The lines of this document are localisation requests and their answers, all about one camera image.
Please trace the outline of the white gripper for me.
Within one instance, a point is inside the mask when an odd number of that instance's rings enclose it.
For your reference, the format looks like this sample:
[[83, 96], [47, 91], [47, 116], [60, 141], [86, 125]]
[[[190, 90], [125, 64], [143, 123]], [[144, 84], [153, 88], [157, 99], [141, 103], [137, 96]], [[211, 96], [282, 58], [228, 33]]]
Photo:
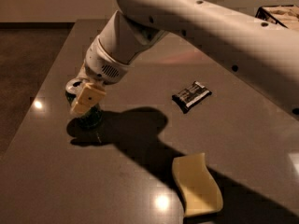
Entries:
[[[91, 82], [103, 82], [106, 85], [118, 83], [128, 72], [131, 54], [112, 44], [112, 39], [98, 35], [86, 51], [83, 65], [77, 78]], [[106, 90], [93, 83], [85, 83], [78, 97], [72, 102], [71, 113], [84, 116], [105, 96]]]

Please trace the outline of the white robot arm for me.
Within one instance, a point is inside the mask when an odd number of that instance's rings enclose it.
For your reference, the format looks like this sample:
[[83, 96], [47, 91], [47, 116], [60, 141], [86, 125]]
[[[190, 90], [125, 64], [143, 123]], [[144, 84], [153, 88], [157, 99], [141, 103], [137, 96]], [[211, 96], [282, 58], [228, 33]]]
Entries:
[[299, 33], [203, 0], [117, 0], [86, 52], [71, 111], [84, 116], [167, 32], [184, 38], [284, 111], [299, 110]]

